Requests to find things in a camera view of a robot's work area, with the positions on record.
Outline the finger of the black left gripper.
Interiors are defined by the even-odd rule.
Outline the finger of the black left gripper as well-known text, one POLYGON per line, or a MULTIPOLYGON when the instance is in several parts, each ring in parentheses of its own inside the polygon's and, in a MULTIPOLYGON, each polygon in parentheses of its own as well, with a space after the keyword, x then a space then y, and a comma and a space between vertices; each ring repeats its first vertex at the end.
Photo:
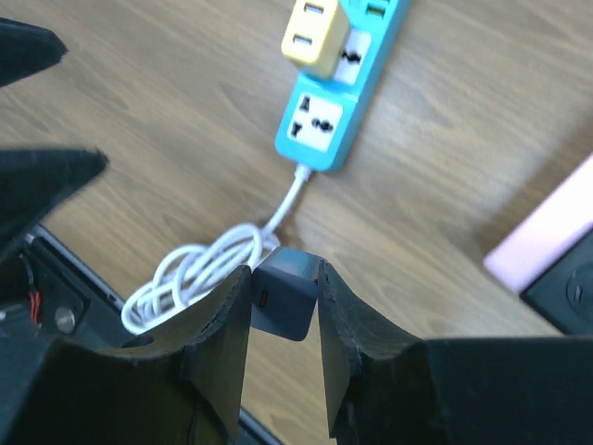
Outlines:
POLYGON ((108 165, 100 150, 82 146, 1 148, 1 258, 61 202, 98 177, 108 165))
POLYGON ((54 32, 1 18, 1 87, 52 68, 67 53, 54 32))

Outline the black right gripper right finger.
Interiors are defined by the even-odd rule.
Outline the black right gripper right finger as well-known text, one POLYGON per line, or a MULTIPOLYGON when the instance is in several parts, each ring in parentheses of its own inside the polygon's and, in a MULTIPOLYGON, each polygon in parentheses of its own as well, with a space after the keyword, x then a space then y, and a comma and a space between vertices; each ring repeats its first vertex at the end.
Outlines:
POLYGON ((590 337, 420 338, 319 265, 330 436, 340 444, 588 444, 590 337))

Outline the pink power strip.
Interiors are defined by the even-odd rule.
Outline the pink power strip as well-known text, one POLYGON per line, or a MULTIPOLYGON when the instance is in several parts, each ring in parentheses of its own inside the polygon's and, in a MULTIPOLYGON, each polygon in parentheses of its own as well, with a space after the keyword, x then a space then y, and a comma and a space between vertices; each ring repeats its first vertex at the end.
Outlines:
POLYGON ((515 294, 532 285, 592 229, 592 158, 579 165, 484 259, 515 294))

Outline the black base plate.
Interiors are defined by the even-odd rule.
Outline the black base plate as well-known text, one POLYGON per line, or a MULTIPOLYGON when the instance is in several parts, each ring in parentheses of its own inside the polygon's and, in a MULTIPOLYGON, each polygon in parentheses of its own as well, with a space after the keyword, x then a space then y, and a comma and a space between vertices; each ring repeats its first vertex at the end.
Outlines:
MULTIPOLYGON (((123 348, 139 336, 120 324, 121 304, 75 255, 37 228, 1 269, 1 341, 63 337, 89 350, 123 348)), ((274 442, 274 435, 241 405, 232 444, 274 442)))

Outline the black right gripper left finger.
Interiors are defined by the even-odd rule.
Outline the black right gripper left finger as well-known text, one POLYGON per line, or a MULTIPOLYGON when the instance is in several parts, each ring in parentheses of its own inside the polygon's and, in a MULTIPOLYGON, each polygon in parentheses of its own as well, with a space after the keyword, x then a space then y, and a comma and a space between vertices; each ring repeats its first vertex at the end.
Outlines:
POLYGON ((5 444, 232 444, 251 318, 251 272, 125 347, 1 341, 5 444))

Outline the small yellow plug adapter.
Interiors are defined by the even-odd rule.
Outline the small yellow plug adapter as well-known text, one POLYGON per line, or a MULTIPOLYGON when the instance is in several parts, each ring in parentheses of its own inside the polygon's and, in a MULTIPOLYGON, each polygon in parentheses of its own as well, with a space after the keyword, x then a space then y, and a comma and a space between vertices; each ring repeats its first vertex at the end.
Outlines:
POLYGON ((296 0, 281 42, 283 56, 317 79, 334 76, 350 21, 338 0, 296 0))

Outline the small grey plug adapter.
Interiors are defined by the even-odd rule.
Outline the small grey plug adapter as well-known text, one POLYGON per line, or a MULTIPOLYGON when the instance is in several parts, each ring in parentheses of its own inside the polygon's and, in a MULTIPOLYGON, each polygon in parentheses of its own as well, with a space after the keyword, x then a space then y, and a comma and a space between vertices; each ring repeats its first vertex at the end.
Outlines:
POLYGON ((295 342, 306 338, 312 320, 322 258, 279 247, 252 272, 251 326, 295 342))

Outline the teal travel adapter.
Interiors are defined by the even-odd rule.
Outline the teal travel adapter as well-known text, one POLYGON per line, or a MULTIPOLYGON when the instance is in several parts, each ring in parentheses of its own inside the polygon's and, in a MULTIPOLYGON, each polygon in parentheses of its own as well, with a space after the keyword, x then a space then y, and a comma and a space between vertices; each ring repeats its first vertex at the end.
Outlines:
POLYGON ((299 1, 316 17, 343 12, 350 33, 333 76, 301 70, 275 136, 276 151, 317 172, 339 170, 347 159, 374 89, 406 18, 409 1, 299 1))

